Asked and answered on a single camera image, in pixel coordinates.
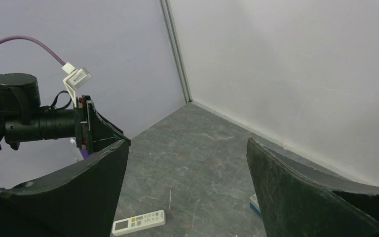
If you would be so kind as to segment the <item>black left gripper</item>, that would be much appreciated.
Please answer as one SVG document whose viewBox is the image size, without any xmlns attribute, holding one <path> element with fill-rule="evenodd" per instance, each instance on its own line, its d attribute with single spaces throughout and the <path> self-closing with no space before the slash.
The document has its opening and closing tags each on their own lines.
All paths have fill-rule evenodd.
<svg viewBox="0 0 379 237">
<path fill-rule="evenodd" d="M 121 140 L 131 146 L 131 140 L 124 135 L 123 131 L 96 110 L 89 95 L 82 95 L 76 101 L 75 136 L 76 147 L 80 151 L 85 151 L 90 155 Z"/>
</svg>

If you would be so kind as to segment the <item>white remote control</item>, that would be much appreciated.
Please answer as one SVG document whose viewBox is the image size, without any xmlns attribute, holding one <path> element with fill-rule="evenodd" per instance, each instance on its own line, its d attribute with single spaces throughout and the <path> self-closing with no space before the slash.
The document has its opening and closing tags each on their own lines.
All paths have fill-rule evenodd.
<svg viewBox="0 0 379 237">
<path fill-rule="evenodd" d="M 146 230 L 166 224 L 164 210 L 149 212 L 113 222 L 112 234 L 115 237 Z"/>
</svg>

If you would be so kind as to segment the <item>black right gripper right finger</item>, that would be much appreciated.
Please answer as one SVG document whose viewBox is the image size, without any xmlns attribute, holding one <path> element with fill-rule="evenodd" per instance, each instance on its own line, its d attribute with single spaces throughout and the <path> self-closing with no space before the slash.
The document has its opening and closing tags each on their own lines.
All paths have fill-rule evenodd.
<svg viewBox="0 0 379 237">
<path fill-rule="evenodd" d="M 280 154 L 250 138 L 246 158 L 269 237 L 379 237 L 379 187 Z"/>
</svg>

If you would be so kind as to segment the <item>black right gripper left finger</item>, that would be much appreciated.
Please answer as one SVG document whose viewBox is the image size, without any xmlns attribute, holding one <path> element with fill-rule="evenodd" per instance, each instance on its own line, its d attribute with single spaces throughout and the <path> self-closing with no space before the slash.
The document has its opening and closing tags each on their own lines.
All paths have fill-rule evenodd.
<svg viewBox="0 0 379 237">
<path fill-rule="evenodd" d="M 48 175 L 0 188 L 0 237 L 108 237 L 129 155 L 117 141 Z"/>
</svg>

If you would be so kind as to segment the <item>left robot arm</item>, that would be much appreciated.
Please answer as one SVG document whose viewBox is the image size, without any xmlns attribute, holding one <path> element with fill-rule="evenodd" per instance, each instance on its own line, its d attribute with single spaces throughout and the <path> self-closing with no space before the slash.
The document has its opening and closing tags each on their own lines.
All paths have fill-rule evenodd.
<svg viewBox="0 0 379 237">
<path fill-rule="evenodd" d="M 41 106 L 38 80 L 23 73 L 0 74 L 0 143 L 18 150 L 23 142 L 74 138 L 93 154 L 110 144 L 131 141 L 95 108 L 89 95 L 70 99 L 63 107 Z"/>
</svg>

